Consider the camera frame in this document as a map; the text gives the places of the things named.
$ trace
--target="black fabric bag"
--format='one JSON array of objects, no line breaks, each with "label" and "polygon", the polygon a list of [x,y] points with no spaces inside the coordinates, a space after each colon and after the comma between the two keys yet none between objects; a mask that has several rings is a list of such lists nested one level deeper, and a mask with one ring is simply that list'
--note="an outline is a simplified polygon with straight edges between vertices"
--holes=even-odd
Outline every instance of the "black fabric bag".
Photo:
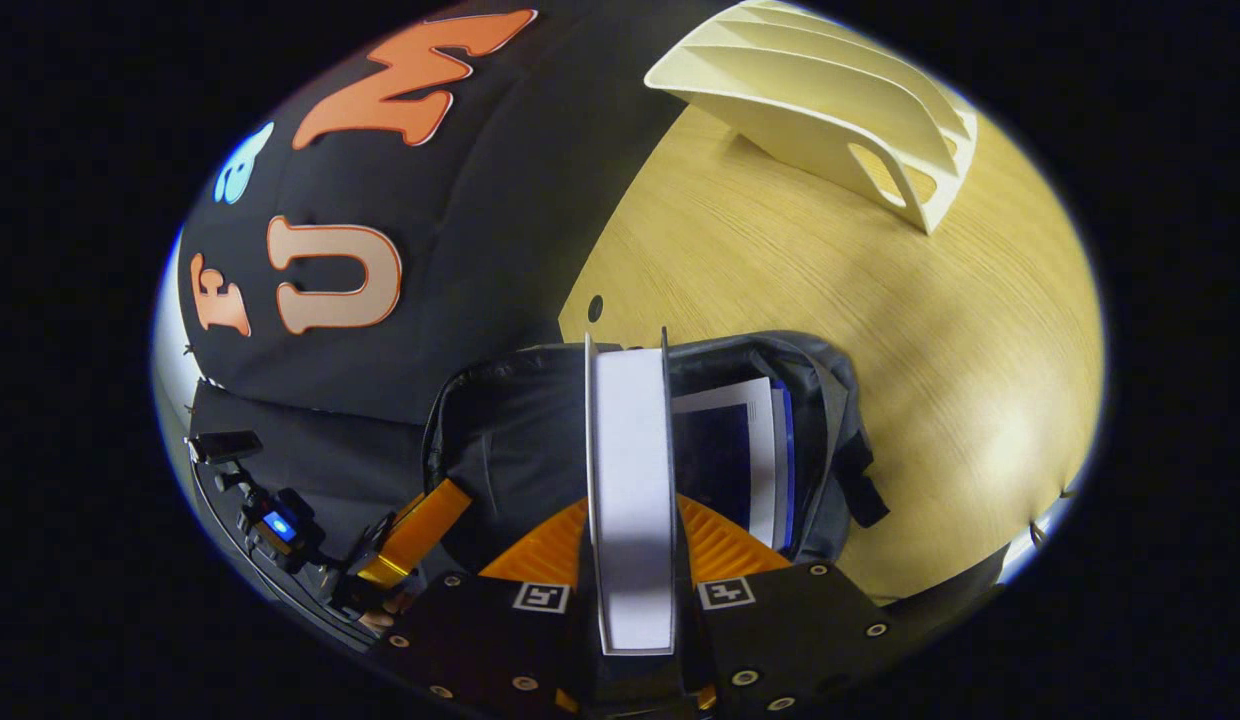
[{"label": "black fabric bag", "polygon": [[[599,351],[620,349],[599,345]],[[794,400],[796,563],[835,560],[849,520],[888,511],[863,471],[873,455],[843,352],[815,336],[760,332],[670,347],[672,397],[766,377]],[[448,379],[424,428],[425,490],[450,478],[472,506],[441,539],[482,570],[557,511],[585,497],[584,347],[537,346]]]},{"label": "black fabric bag", "polygon": [[[408,95],[445,90],[454,100],[432,140],[418,146],[405,145],[401,133],[374,129],[326,133],[304,149],[291,146],[319,102],[384,72],[367,55],[399,29],[386,29],[314,78],[244,128],[254,133],[273,123],[241,200],[218,201],[218,177],[208,177],[185,222],[180,310],[201,371],[249,400],[418,425],[456,368],[562,342],[557,315],[594,242],[687,107],[644,86],[644,73],[732,4],[542,0],[534,4],[537,19],[495,53],[436,51],[470,64],[472,76]],[[521,9],[515,0],[465,0],[430,20]],[[365,269],[351,258],[303,258],[274,268],[267,234],[277,217],[382,233],[402,270],[391,314],[358,328],[288,331],[278,284],[352,291],[365,283]],[[201,325],[195,255],[241,292],[249,337]]]}]

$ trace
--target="wooden table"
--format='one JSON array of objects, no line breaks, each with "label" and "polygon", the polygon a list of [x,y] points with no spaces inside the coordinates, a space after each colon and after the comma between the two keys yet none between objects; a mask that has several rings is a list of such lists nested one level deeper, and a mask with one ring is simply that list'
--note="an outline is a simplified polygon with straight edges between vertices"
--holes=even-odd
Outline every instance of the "wooden table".
[{"label": "wooden table", "polygon": [[[601,317],[588,307],[601,295]],[[616,207],[559,317],[625,346],[795,328],[848,352],[892,513],[838,566],[911,596],[1027,528],[1086,460],[1104,325],[1066,211],[981,115],[976,159],[928,235],[777,164],[689,107]]]}]

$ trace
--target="white 3d printed part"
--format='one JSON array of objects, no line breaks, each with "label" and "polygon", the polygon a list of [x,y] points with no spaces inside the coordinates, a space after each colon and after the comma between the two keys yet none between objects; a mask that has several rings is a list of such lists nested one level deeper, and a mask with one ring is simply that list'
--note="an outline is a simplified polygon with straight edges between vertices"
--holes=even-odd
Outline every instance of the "white 3d printed part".
[{"label": "white 3d printed part", "polygon": [[672,656],[675,465],[667,338],[598,352],[584,333],[589,533],[604,656]]},{"label": "white 3d printed part", "polygon": [[[644,83],[739,129],[781,164],[839,183],[926,233],[949,212],[976,152],[976,113],[967,102],[880,46],[785,2],[751,0],[713,15]],[[852,146],[885,165],[899,196],[873,182]],[[926,201],[906,167],[935,182]]]}]

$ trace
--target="book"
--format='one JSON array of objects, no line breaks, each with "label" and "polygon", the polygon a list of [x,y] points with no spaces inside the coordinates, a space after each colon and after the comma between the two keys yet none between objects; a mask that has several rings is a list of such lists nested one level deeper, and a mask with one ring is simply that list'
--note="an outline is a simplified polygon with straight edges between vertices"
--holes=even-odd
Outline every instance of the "book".
[{"label": "book", "polygon": [[[702,492],[703,488],[713,488],[715,502],[706,502],[707,506],[735,520],[766,547],[774,547],[777,524],[776,408],[771,382],[756,378],[676,397],[671,406],[675,426],[683,425],[681,432],[684,436],[680,442],[675,434],[675,477],[680,480],[680,491],[694,497],[686,488],[699,488]],[[739,424],[740,410],[699,414],[725,406],[742,406],[744,428]],[[691,413],[697,415],[678,419]],[[676,465],[678,447],[683,449],[681,465]],[[746,512],[740,509],[744,492],[739,480],[745,463],[749,475]]]},{"label": "book", "polygon": [[776,528],[771,549],[780,551],[794,543],[794,485],[797,470],[794,461],[794,397],[784,383],[771,389],[776,424]]}]

